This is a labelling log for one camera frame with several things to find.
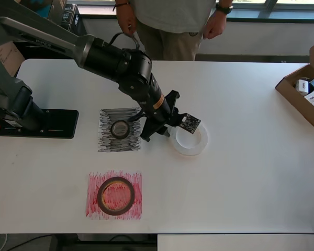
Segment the person's right hand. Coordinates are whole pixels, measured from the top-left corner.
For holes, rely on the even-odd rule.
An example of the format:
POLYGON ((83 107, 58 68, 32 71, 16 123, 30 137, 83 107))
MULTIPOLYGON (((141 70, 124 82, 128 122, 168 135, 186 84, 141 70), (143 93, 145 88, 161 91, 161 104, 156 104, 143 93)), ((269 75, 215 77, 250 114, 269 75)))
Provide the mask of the person's right hand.
POLYGON ((137 29, 137 19, 130 5, 117 8, 117 20, 123 33, 133 35, 137 29))

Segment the person's left hand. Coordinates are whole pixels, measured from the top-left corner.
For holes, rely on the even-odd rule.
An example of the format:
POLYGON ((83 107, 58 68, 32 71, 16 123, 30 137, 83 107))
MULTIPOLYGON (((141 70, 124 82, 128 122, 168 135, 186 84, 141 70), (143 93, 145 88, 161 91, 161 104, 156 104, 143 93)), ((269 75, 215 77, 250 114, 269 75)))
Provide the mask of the person's left hand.
POLYGON ((215 11, 206 23, 203 34, 204 39, 213 39, 221 35, 226 27, 226 23, 227 15, 218 10, 215 11))

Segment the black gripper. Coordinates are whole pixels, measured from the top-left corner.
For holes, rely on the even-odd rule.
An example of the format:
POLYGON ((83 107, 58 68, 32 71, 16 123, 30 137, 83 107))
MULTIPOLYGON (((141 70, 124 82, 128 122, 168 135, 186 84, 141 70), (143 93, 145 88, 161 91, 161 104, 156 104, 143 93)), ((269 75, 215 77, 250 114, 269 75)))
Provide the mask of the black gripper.
POLYGON ((177 125, 179 113, 175 104, 179 97, 179 92, 175 90, 164 96, 154 75, 151 74, 147 98, 140 103, 147 118, 140 134, 143 140, 149 142, 154 133, 170 137, 165 125, 177 125))

